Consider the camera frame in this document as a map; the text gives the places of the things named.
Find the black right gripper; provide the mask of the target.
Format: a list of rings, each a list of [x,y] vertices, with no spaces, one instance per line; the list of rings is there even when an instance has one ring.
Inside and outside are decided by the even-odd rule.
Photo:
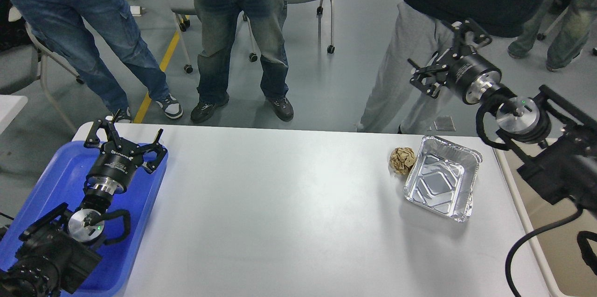
[[[455,21],[451,30],[453,58],[435,59],[427,66],[419,66],[409,58],[414,68],[410,83],[433,99],[439,97],[441,87],[446,87],[463,103],[477,104],[484,93],[497,88],[502,78],[501,70],[478,54],[493,39],[473,19]]]

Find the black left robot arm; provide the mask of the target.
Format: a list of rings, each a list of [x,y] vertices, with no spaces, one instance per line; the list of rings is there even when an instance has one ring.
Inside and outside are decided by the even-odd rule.
[[[62,146],[1,241],[3,297],[109,297],[121,288],[166,171],[167,148],[96,120]]]

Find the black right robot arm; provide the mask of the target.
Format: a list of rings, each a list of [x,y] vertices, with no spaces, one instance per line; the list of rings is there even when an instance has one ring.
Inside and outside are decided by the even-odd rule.
[[[568,199],[576,211],[521,237],[506,256],[506,281],[513,295],[520,292],[512,278],[516,251],[531,238],[580,218],[596,214],[596,121],[546,85],[535,97],[519,97],[502,82],[502,73],[478,53],[492,38],[472,19],[445,24],[452,45],[426,66],[413,67],[410,83],[428,97],[442,87],[465,104],[479,104],[476,133],[484,144],[513,151],[522,161],[517,172],[546,202]]]

